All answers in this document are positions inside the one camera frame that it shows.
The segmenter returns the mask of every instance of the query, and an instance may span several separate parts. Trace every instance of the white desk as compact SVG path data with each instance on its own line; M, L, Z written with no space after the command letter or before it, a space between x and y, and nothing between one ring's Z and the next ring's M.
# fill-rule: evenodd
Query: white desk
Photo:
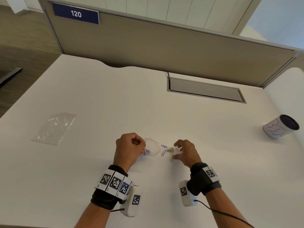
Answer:
M0 224L73 227L112 163L115 140L136 132L167 146L192 141L255 227L301 227L304 152L293 135L264 134L279 115L264 90L171 76L239 87L247 104L167 92L165 72L61 55L0 119ZM31 142L54 110L77 114L61 143ZM203 205L182 205L177 185L189 174L169 153L143 157L129 171L143 188L139 214L114 212L107 227L216 227Z

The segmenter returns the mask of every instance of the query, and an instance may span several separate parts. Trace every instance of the left hand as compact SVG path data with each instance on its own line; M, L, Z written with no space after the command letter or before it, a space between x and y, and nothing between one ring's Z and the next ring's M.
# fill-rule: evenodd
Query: left hand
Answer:
M113 165L120 166L127 173L145 147L145 141L136 133L123 134L116 140Z

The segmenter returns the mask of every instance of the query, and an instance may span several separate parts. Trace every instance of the clear plastic cup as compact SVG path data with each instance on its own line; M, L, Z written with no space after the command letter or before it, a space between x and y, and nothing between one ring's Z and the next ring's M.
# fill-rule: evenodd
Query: clear plastic cup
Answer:
M151 138L144 138L146 142L145 152L142 153L142 156L155 156L161 151L161 147L158 142L154 141Z

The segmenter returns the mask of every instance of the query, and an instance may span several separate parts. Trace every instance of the blue sign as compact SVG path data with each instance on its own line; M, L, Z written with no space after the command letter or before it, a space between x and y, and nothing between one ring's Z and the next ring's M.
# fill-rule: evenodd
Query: blue sign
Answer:
M83 22L90 22L99 25L98 11L83 9L70 5L52 3L54 14L59 17L70 18Z

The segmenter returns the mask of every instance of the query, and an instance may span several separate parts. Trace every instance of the cable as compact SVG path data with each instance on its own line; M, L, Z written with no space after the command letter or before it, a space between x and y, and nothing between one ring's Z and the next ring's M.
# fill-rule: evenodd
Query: cable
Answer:
M170 75L169 75L169 72L168 72L168 71L166 71L166 73L168 74L168 80L169 80L169 90L171 90Z
M125 210L125 208L122 208L122 209L115 209L115 210L112 210L111 212L121 211L121 210Z
M242 220L242 219L240 219L240 218L238 218L238 217L236 217L236 216L234 216L234 215L231 215L231 214L227 214L227 213L224 213L224 212L221 212L221 211L218 211L218 210L215 210L215 209L211 209L210 207L207 207L209 210L211 210L211 211L213 211L213 212L217 212L217 213L219 213L219 214L223 214L223 215L226 215L226 216L229 216L229 217L232 217L232 218L235 218L235 219L237 219L237 220L240 220L240 221L242 221L242 222L244 222L244 223L246 223L247 225L249 225L249 226L251 226L251 227L253 227L254 228L254 226L252 226L252 225L250 225L248 222L246 222L246 221L244 221L244 220Z

